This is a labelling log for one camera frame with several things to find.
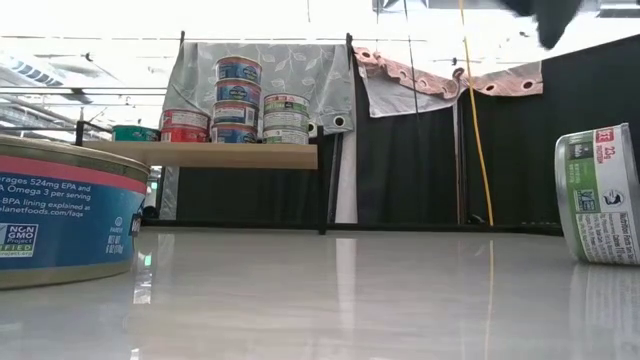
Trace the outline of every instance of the pink fabric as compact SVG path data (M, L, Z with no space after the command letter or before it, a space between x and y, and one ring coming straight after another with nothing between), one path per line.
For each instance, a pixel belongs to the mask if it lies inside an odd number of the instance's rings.
M411 66L386 59L378 52L371 53L367 48L355 48L360 66L367 76L387 75L400 85L413 89ZM473 88L492 96L529 96L542 94L543 82L540 63L530 63L508 70L473 77ZM451 79L446 79L426 71L414 69L415 89L423 94L453 99L460 95L460 88L469 87L469 78L463 68L454 70Z

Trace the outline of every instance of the white floor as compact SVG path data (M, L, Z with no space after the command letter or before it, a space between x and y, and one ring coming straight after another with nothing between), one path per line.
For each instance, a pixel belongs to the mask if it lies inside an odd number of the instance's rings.
M0 292L0 359L640 359L640 269L507 234L146 231L130 274Z

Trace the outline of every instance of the non-gmo project logo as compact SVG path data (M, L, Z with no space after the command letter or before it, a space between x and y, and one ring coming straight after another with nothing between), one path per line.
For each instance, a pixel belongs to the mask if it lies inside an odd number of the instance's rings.
M0 257L32 257L37 224L0 224Z

